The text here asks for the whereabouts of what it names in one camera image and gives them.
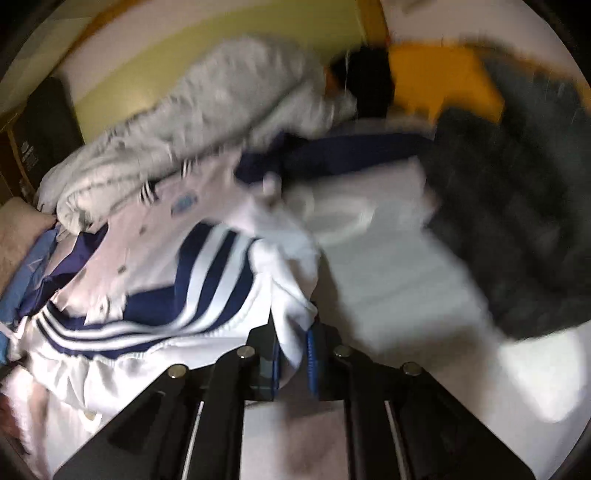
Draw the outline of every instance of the blue part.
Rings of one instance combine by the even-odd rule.
[[[279,391],[279,379],[281,378],[281,349],[279,344],[275,344],[275,351],[273,352],[273,398]]]
[[[53,228],[37,239],[0,297],[0,321],[8,327],[18,326],[21,318],[18,315],[18,308],[23,298],[41,281],[47,261],[56,248],[57,233],[58,230]],[[0,333],[0,364],[7,362],[7,348],[8,338]]]
[[[317,397],[318,370],[316,368],[316,347],[314,345],[314,333],[312,332],[312,328],[306,333],[306,355],[308,359],[308,389]]]

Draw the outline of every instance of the pillow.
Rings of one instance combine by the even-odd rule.
[[[0,296],[37,238],[55,222],[17,197],[0,207]]]

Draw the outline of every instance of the clothing pile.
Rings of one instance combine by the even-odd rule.
[[[152,110],[51,170],[39,208],[69,234],[22,292],[11,357],[58,400],[114,415],[174,363],[209,365],[272,319],[274,369],[299,367],[316,310],[318,248],[281,183],[407,159],[429,135],[325,97],[324,68],[288,41],[229,40]]]
[[[427,115],[439,116],[435,142],[424,124],[345,122],[385,117],[395,91],[412,103],[403,75],[392,79],[400,58],[348,53],[333,64],[344,90],[326,96],[310,53],[271,37],[228,40],[154,108],[45,176],[38,208],[57,213],[61,233],[31,250],[24,266],[35,275],[14,278],[2,321],[9,357],[26,354],[23,382],[49,391],[56,418],[103,415],[83,419],[79,443],[171,364],[212,364],[268,322],[281,347],[276,387],[298,369],[320,251],[281,200],[292,182],[418,156],[443,201],[428,226],[467,264],[505,333],[589,319],[591,122],[574,87],[487,60],[506,100],[500,125],[458,109],[439,116],[439,97]],[[13,396],[26,398],[18,383]]]

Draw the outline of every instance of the dark gray fabric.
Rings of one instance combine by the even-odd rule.
[[[429,228],[469,267],[509,336],[591,319],[591,122],[572,84],[485,65],[501,125],[449,109],[421,157],[443,199]]]

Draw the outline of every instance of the navy blue stripe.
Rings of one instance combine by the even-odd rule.
[[[88,331],[88,330],[101,330],[105,325],[117,325],[118,323],[126,322],[128,323],[129,320],[115,320],[113,322],[109,322],[108,324],[104,323],[90,323],[85,325],[84,322],[86,321],[85,317],[68,317],[63,312],[60,312],[57,307],[52,303],[47,303],[47,310],[51,313],[51,315],[58,321],[60,325],[62,325],[66,330],[71,331],[72,333],[80,332],[80,331]],[[76,337],[72,337],[70,335],[62,335],[61,333],[55,332],[57,336],[63,338],[65,340],[72,340],[74,342],[97,342],[97,341],[107,341],[107,340],[114,340],[121,337],[131,337],[134,335],[146,335],[145,333],[141,332],[134,332],[134,333],[119,333],[117,335],[110,335],[106,337],[96,338],[96,339],[79,339]]]
[[[213,225],[209,223],[198,223],[187,235],[187,238],[178,251],[178,269],[176,279],[174,280],[174,311],[177,316],[183,310],[187,299],[187,289],[191,281],[193,265],[212,229]]]
[[[236,285],[234,286],[232,293],[228,298],[226,306],[223,308],[215,323],[205,330],[206,332],[210,332],[211,330],[215,330],[219,326],[222,326],[228,320],[233,318],[234,315],[236,315],[242,308],[242,305],[244,305],[246,297],[248,297],[248,294],[252,288],[252,283],[254,281],[254,275],[252,274],[250,262],[248,261],[248,252],[253,242],[254,240],[251,240],[251,243],[245,252],[245,261],[244,265],[242,266],[242,271],[240,272],[238,281],[236,282]]]
[[[216,258],[213,260],[209,270],[207,271],[207,275],[205,276],[203,288],[199,294],[197,311],[191,320],[192,322],[201,317],[201,315],[206,312],[207,308],[212,302],[213,295],[219,286],[220,279],[222,278],[223,271],[226,268],[228,258],[230,257],[232,247],[234,246],[234,242],[236,241],[237,237],[238,234],[232,230],[228,230],[226,233],[226,238],[224,239],[220,249],[217,251]]]
[[[118,350],[101,350],[101,351],[87,351],[87,350],[72,350],[70,348],[63,347],[58,343],[55,343],[52,338],[47,334],[46,330],[44,329],[43,325],[38,321],[37,327],[41,334],[47,339],[47,342],[51,345],[51,347],[56,350],[57,352],[63,353],[69,356],[78,356],[82,355],[90,360],[92,360],[96,356],[104,356],[105,358],[109,358],[111,360],[116,360],[121,355],[125,355],[126,353],[141,353],[145,352],[149,348],[153,347],[154,345],[158,345],[160,342],[164,342],[169,340],[169,338],[162,338],[159,340],[153,340],[151,342],[140,343],[137,345],[132,345],[126,348],[118,349]]]

